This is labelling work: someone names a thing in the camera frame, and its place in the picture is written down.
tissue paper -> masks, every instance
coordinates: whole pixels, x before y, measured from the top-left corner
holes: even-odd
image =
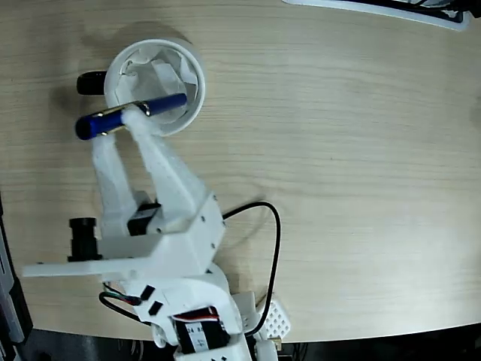
[[[185,106],[152,116],[156,122],[168,124],[186,113],[197,91],[197,75],[183,54],[169,47],[146,45],[123,63],[115,95],[119,104],[125,104],[185,93]]]

black cable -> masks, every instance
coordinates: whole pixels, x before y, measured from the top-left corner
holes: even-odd
[[[118,299],[120,301],[122,301],[122,299],[120,298],[117,298],[116,296],[112,295],[111,293],[109,292],[100,292],[98,294],[98,300],[104,305],[104,306],[107,306],[109,309],[117,312],[118,314],[121,314],[125,317],[128,317],[130,318],[131,320],[134,320],[134,321],[137,321],[137,322],[140,322],[140,323],[143,323],[144,325],[148,325],[150,326],[150,322],[143,322],[141,321],[140,318],[138,318],[137,315],[133,314],[132,312],[128,312],[126,310],[124,310],[123,308],[117,306],[117,305],[114,305],[112,302],[108,301],[107,299]]]
[[[112,291],[112,292],[115,292],[115,293],[119,293],[120,295],[122,296],[125,296],[123,293],[121,293],[119,290],[116,290],[115,288],[109,286],[106,282],[103,283],[104,287],[106,289],[108,289],[109,291]]]
[[[256,327],[251,329],[249,332],[246,332],[245,334],[246,337],[256,334],[262,328],[262,325],[264,325],[265,320],[268,318],[269,307],[271,306],[271,300],[272,300],[272,293],[274,292],[274,281],[276,279],[277,262],[279,261],[280,230],[281,230],[280,216],[279,216],[279,212],[277,212],[277,209],[271,203],[266,201],[257,201],[257,202],[248,203],[232,211],[229,211],[226,214],[223,214],[222,216],[224,220],[227,220],[228,218],[233,217],[236,214],[239,214],[241,212],[247,211],[248,209],[257,208],[257,207],[269,208],[272,214],[274,215],[274,218],[276,220],[276,244],[274,245],[274,255],[272,257],[271,276],[269,277],[268,292],[265,297],[264,311],[262,312],[261,319],[257,323]]]

dark floor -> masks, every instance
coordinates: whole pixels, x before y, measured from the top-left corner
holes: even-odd
[[[294,361],[481,360],[480,336],[481,324],[478,324],[415,335],[285,344],[280,360],[290,361],[293,354]],[[24,361],[167,361],[172,350],[159,350],[148,341],[34,330],[20,352]]]

white cup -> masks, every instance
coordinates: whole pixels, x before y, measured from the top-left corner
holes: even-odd
[[[194,119],[197,117],[197,114],[202,108],[202,105],[204,104],[204,99],[205,99],[205,74],[204,74],[204,66],[202,65],[201,57],[198,54],[197,50],[194,49],[194,47],[188,43],[187,41],[184,41],[182,39],[178,38],[159,38],[159,39],[147,39],[147,40],[142,40],[137,43],[134,43],[124,50],[122,50],[112,61],[110,64],[107,73],[105,74],[102,71],[97,71],[97,72],[91,72],[91,73],[85,73],[79,77],[77,80],[77,91],[81,94],[84,95],[96,95],[98,94],[98,89],[93,90],[93,92],[85,91],[80,91],[79,88],[79,80],[84,77],[85,75],[88,74],[96,74],[98,75],[98,80],[103,80],[103,85],[104,85],[104,97],[105,101],[107,102],[107,106],[109,108],[116,107],[119,104],[119,101],[116,97],[116,86],[119,83],[119,77],[122,75],[122,66],[126,62],[126,60],[137,50],[142,48],[145,45],[159,45],[163,47],[170,47],[179,53],[181,53],[188,62],[190,62],[190,65],[194,69],[195,75],[197,76],[198,79],[198,88],[197,92],[195,94],[195,98],[190,101],[187,104],[187,109],[186,113],[176,119],[175,121],[171,123],[163,123],[159,124],[160,132],[162,133],[163,136],[168,136],[172,135],[174,133],[177,133],[181,131],[182,129],[186,128]]]

wooden table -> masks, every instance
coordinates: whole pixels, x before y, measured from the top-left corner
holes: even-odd
[[[223,209],[259,197],[283,219],[276,292],[287,341],[481,322],[481,22],[463,33],[280,0],[38,0],[0,5],[0,188],[17,270],[65,262],[71,217],[96,216],[99,98],[76,77],[124,46],[183,36],[208,94],[170,138]],[[132,183],[153,194],[126,132]],[[228,222],[217,262],[265,291],[274,222]],[[95,278],[25,279],[35,326],[121,338],[150,330],[104,308]]]

